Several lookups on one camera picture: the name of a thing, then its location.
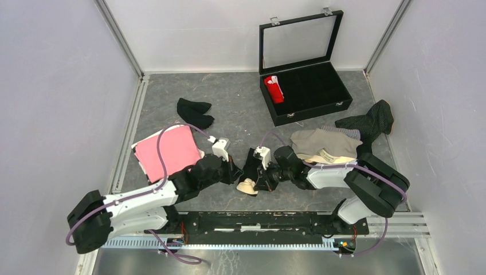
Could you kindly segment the beige grey ribbed underwear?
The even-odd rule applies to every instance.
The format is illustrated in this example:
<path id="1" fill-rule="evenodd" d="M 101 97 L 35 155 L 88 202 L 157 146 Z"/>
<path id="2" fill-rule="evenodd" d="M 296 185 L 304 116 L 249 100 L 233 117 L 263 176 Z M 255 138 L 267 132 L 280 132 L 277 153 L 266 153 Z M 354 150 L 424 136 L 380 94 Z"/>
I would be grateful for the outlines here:
<path id="1" fill-rule="evenodd" d="M 362 141 L 342 132 L 324 129 L 301 130 L 291 135 L 296 156 L 308 163 L 343 164 L 357 159 L 357 148 Z"/>

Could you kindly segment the black underwear with beige band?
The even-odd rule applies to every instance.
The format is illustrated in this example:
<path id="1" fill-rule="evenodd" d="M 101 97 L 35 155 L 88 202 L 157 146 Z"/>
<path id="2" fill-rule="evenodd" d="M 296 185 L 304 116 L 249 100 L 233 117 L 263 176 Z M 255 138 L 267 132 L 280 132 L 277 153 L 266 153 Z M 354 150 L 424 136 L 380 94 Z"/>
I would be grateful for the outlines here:
<path id="1" fill-rule="evenodd" d="M 249 149 L 243 167 L 243 174 L 240 176 L 236 187 L 238 191 L 253 197 L 258 194 L 258 190 L 255 190 L 255 186 L 258 180 L 258 167 L 261 164 L 261 160 L 254 156 L 254 151 L 254 148 Z"/>

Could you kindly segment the red boxer briefs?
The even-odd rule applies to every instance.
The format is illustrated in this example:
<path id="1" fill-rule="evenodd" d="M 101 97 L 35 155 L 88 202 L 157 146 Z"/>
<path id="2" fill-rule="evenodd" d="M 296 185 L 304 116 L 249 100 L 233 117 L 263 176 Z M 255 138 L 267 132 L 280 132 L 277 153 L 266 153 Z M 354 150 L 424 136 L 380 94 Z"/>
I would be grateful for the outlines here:
<path id="1" fill-rule="evenodd" d="M 264 78 L 264 84 L 274 104 L 281 104 L 284 102 L 284 93 L 280 87 L 277 76 L 268 76 Z"/>

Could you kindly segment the black display case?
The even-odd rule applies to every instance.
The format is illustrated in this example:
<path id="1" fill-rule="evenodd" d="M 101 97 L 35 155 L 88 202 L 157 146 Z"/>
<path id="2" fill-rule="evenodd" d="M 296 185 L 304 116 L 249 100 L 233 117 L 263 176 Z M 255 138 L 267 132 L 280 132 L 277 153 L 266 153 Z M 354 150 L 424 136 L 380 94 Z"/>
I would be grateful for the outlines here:
<path id="1" fill-rule="evenodd" d="M 260 89 L 275 126 L 345 111 L 352 96 L 331 63 L 341 10 L 259 26 Z M 284 102 L 274 104 L 264 78 L 277 76 Z"/>

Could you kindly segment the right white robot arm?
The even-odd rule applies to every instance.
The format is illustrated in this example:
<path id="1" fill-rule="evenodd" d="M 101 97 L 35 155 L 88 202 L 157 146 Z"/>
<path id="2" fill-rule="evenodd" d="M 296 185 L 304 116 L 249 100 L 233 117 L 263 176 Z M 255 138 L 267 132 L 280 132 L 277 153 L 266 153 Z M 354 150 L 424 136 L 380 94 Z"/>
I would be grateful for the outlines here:
<path id="1" fill-rule="evenodd" d="M 341 164 L 308 163 L 297 157 L 290 146 L 271 153 L 266 147 L 250 151 L 247 162 L 254 164 L 253 191 L 272 192 L 289 181 L 302 190 L 346 188 L 354 193 L 337 206 L 331 218 L 332 229 L 345 234 L 363 218 L 378 215 L 390 218 L 407 201 L 409 180 L 370 153 Z"/>

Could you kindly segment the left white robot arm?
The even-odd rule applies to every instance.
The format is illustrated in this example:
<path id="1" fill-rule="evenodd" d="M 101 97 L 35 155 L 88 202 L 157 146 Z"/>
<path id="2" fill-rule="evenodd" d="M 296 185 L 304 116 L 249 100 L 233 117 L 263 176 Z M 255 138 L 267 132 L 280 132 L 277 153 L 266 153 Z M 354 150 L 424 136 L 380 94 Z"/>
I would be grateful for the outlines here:
<path id="1" fill-rule="evenodd" d="M 242 173 L 232 158 L 208 154 L 151 186 L 118 195 L 90 191 L 67 216 L 66 243 L 78 254 L 87 254 L 112 238 L 135 231 L 174 233 L 180 226 L 177 203 L 197 197 L 216 183 L 233 184 Z"/>

